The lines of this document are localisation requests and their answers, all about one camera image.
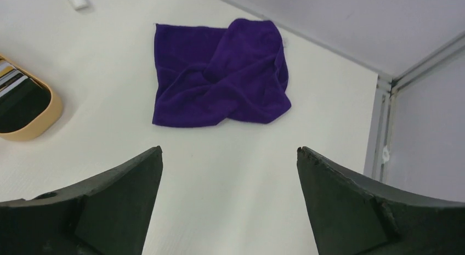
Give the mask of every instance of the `beige container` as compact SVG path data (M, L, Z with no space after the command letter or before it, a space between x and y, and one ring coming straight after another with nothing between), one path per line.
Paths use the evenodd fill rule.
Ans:
M26 70L22 69L20 66L7 59L5 56L0 54L0 59L4 59L18 70L20 70L25 75L28 75L33 79L37 84L41 85L43 88L47 89L50 92L50 103L47 108L42 111L34 120L32 120L28 125L24 126L22 129L19 129L10 133L0 133L0 137L6 140L11 141L27 141L38 137L43 132L45 132L53 123L55 123L61 116L63 111L63 104L60 97L51 89L49 85L45 82L39 80L34 75L30 74Z

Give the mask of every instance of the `towel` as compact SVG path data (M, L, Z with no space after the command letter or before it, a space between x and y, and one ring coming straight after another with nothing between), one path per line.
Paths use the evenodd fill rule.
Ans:
M156 125L269 123L291 107L282 38L271 21L237 19L227 29L157 24L155 68Z

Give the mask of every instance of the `white wall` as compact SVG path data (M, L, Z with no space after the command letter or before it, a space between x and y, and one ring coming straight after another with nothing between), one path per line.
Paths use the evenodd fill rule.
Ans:
M396 99L387 183L465 201L465 52Z
M465 30L465 0L228 0L398 76Z

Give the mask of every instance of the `tabletop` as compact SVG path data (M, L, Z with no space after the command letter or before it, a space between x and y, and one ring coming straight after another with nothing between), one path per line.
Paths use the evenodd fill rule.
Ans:
M362 173L377 75L281 29L287 113L266 125L154 126L154 24L257 18L219 0L89 1L77 12L67 0L0 0L0 52L64 102L42 136L0 140L0 201L32 199L160 145L144 254L317 254L297 148Z

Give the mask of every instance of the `purple cloth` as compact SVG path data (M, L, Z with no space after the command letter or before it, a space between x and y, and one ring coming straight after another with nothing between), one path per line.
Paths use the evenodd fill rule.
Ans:
M269 123L291 107L282 38L271 21L237 19L227 29L157 24L155 68L156 125Z

